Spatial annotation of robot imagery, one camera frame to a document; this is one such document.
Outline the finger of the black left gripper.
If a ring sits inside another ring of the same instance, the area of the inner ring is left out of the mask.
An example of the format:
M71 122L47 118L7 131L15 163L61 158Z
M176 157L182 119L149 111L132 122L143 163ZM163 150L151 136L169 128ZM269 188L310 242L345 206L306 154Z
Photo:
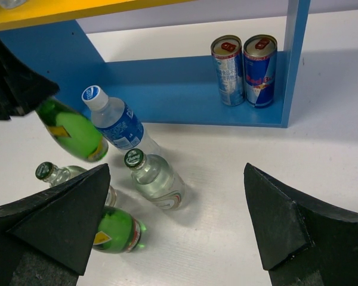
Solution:
M59 91L58 84L22 63L0 40L0 120L25 116Z

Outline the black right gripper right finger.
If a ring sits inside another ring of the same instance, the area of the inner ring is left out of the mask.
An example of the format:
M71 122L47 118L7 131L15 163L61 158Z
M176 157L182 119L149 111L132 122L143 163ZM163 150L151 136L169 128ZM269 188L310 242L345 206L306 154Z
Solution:
M272 285L358 285L358 213L246 164L245 195Z

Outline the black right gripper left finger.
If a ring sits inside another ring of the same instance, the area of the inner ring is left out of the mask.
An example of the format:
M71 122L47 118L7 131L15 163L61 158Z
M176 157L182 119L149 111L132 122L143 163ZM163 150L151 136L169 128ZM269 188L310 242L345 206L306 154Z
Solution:
M0 206L0 285L76 285L110 185L107 164Z

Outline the green Perrier glass bottle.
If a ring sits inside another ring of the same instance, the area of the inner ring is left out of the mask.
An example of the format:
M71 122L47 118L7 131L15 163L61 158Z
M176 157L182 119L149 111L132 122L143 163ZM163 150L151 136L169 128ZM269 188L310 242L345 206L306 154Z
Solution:
M48 98L36 113L56 143L72 156L93 163L107 154L107 140L91 121L57 99Z

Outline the blue and yellow shelf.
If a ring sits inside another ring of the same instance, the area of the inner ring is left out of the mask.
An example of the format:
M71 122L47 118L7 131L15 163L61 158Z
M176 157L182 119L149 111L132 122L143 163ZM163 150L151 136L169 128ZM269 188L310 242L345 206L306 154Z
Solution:
M106 63L74 20L0 32L31 69L57 83L58 100L89 115L83 90L96 84L123 99L142 122L285 128L297 78L308 1L289 1L285 49L277 54L274 101L267 107L221 102L210 55Z

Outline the clear Chang glass bottle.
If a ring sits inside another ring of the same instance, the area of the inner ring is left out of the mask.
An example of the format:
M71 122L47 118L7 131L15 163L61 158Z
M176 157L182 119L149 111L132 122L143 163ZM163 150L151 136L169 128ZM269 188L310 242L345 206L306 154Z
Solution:
M124 163L131 172L133 185L145 199L162 210L181 206L186 185L163 157L133 148L124 155Z
M79 166L58 167L52 162L45 161L35 170L35 176L40 181L49 183L50 187L60 185L70 179L86 172L87 170ZM110 185L105 202L106 207L116 207L117 194L115 189Z

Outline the green glass bottle red label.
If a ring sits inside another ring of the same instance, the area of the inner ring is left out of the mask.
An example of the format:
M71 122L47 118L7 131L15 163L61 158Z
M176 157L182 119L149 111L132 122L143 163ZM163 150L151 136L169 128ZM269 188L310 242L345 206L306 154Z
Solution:
M128 212L104 206L92 248L105 253L129 253L143 248L146 226Z

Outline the plastic water bottle blue label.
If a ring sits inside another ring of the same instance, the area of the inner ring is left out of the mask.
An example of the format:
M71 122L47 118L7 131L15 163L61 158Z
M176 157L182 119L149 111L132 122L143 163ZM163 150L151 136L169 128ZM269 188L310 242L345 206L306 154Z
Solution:
M123 100L108 96L98 85L87 87L81 98L90 109L93 125L122 154L133 148L145 154L161 154L160 146Z

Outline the blue silver Red Bull can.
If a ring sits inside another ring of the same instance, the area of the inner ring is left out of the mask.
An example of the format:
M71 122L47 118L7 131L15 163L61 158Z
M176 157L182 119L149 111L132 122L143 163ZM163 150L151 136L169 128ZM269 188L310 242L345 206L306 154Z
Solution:
M270 105L274 99L277 64L277 40L270 35L255 35L243 46L245 95L256 108Z

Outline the silver blue energy drink can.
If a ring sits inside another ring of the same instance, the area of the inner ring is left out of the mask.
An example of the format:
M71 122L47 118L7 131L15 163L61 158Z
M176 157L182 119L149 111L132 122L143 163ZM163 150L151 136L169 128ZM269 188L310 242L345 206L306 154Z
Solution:
M235 35L216 38L211 55L222 102L236 106L244 102L242 43Z

